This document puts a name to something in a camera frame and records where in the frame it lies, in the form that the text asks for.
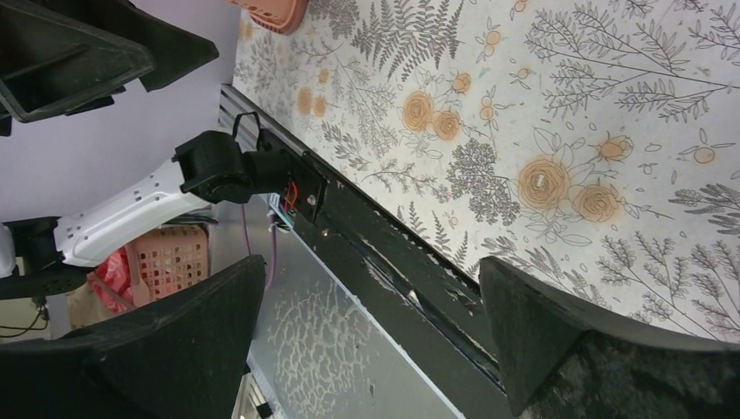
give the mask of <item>floral tablecloth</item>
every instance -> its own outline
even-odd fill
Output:
[[[472,278],[740,341],[739,66],[730,0],[311,0],[234,85]]]

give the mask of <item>plastic basket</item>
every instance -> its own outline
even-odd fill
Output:
[[[134,305],[163,299],[209,276],[208,236],[197,225],[152,230],[126,246]]]
[[[260,26],[283,35],[295,31],[303,20],[308,0],[229,0],[246,9]]]

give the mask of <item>white wall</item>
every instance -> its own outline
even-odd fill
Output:
[[[13,124],[0,137],[0,222],[80,212],[140,180],[174,147],[216,127],[231,81],[240,9],[224,0],[134,0],[144,11],[216,43],[221,57],[158,92],[139,81],[116,104]]]

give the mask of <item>gray panel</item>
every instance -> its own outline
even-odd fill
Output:
[[[252,251],[270,260],[266,203],[246,205]],[[214,270],[246,255],[239,206],[216,206]],[[292,234],[278,234],[277,275],[265,293],[250,357],[292,418],[458,414]]]

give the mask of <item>robotic arm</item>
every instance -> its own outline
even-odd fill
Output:
[[[296,195],[291,200],[299,211],[301,203],[310,206],[304,216],[313,221],[325,179],[299,155],[276,147],[279,141],[267,129],[259,131],[257,151],[242,152],[235,141],[239,120],[235,134],[198,135],[145,179],[94,208],[74,216],[0,224],[0,299],[18,298],[17,287],[8,282],[12,279],[27,281],[35,273],[48,282],[55,271],[68,273],[71,266],[86,274],[129,241],[212,203],[247,203],[265,193],[284,196],[291,185]],[[311,198],[301,199],[299,190]],[[15,266],[16,255],[25,259],[25,277]]]

